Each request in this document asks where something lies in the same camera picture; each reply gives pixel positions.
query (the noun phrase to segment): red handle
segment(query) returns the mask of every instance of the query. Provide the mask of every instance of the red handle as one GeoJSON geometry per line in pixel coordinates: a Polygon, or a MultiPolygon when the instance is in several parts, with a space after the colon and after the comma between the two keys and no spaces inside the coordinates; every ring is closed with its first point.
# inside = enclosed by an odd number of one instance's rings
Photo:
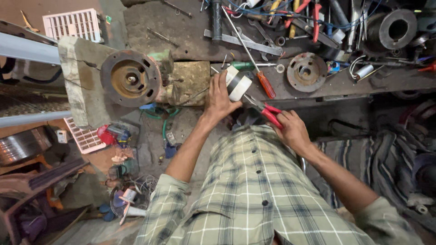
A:
{"type": "Polygon", "coordinates": [[[277,109],[276,107],[270,106],[267,103],[265,103],[265,109],[269,110],[270,112],[276,113],[276,114],[282,113],[282,110],[277,109]]]}
{"type": "Polygon", "coordinates": [[[321,4],[317,3],[315,4],[315,7],[313,8],[313,43],[316,43],[318,41],[318,35],[320,33],[320,25],[317,20],[320,19],[320,9],[322,8],[321,4]]]}
{"type": "Polygon", "coordinates": [[[266,116],[270,122],[272,122],[274,125],[277,126],[280,130],[283,129],[283,126],[277,121],[277,118],[274,114],[272,114],[269,110],[266,108],[262,110],[262,115],[266,116]]]}
{"type": "MultiPolygon", "coordinates": [[[[301,12],[301,10],[303,10],[309,3],[310,3],[310,0],[304,0],[303,3],[300,6],[298,6],[298,8],[294,12],[295,13],[301,12]]],[[[289,28],[292,20],[293,20],[293,18],[289,18],[285,21],[285,28],[289,28]]]]}

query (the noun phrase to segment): hand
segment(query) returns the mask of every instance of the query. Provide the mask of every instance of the hand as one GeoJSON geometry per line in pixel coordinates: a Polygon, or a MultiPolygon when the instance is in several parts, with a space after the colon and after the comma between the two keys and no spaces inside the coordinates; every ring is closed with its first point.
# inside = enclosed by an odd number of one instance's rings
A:
{"type": "Polygon", "coordinates": [[[202,117],[210,123],[212,128],[215,127],[221,119],[242,106],[241,101],[231,102],[228,98],[227,86],[225,84],[226,75],[227,70],[220,74],[217,73],[211,78],[209,93],[206,98],[206,106],[202,117]]]}
{"type": "Polygon", "coordinates": [[[291,147],[300,157],[306,158],[313,150],[316,150],[309,139],[306,125],[295,111],[282,111],[277,115],[277,120],[283,126],[282,130],[272,123],[268,122],[267,125],[272,127],[281,141],[291,147]]]}

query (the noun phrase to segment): plaid shirt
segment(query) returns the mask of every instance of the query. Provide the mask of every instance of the plaid shirt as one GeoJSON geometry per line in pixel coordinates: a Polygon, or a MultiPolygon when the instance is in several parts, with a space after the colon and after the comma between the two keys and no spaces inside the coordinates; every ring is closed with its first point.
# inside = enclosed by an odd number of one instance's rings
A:
{"type": "Polygon", "coordinates": [[[344,221],[267,126],[243,126],[212,149],[200,197],[187,215],[188,184],[162,174],[135,245],[421,244],[386,199],[344,221]]]}

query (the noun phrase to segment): man's right hand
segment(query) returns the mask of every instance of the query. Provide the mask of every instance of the man's right hand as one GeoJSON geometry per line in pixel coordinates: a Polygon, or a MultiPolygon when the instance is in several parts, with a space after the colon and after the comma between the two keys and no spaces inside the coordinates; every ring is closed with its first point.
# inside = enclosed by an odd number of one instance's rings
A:
{"type": "Polygon", "coordinates": [[[277,120],[282,124],[283,129],[278,129],[274,124],[267,123],[277,133],[281,141],[291,147],[299,156],[306,158],[317,148],[309,139],[306,125],[295,111],[282,111],[277,115],[277,120]]]}

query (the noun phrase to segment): blue object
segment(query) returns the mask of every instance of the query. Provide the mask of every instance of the blue object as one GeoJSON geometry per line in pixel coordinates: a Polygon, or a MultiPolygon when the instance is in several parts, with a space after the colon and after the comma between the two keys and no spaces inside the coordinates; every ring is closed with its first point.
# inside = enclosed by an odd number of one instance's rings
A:
{"type": "Polygon", "coordinates": [[[171,146],[170,143],[167,142],[167,147],[165,147],[165,158],[166,159],[173,158],[173,156],[177,153],[181,145],[182,144],[177,143],[174,146],[171,146]]]}
{"type": "Polygon", "coordinates": [[[330,24],[326,24],[326,25],[327,25],[327,36],[332,38],[333,37],[333,34],[332,34],[333,26],[330,24]]]}
{"type": "Polygon", "coordinates": [[[155,108],[156,105],[157,105],[156,102],[153,102],[151,104],[141,105],[139,109],[152,109],[155,108]]]}
{"type": "Polygon", "coordinates": [[[110,209],[110,207],[109,207],[109,205],[107,205],[107,204],[105,204],[105,203],[103,203],[102,205],[100,205],[100,207],[99,207],[99,211],[100,211],[100,213],[106,213],[106,212],[109,212],[109,210],[111,210],[110,209]]]}
{"type": "Polygon", "coordinates": [[[112,210],[109,211],[104,217],[103,220],[106,222],[112,221],[115,218],[115,214],[112,212],[112,210]]]}
{"type": "Polygon", "coordinates": [[[328,74],[335,74],[340,70],[340,64],[336,61],[327,61],[327,71],[328,74]]]}

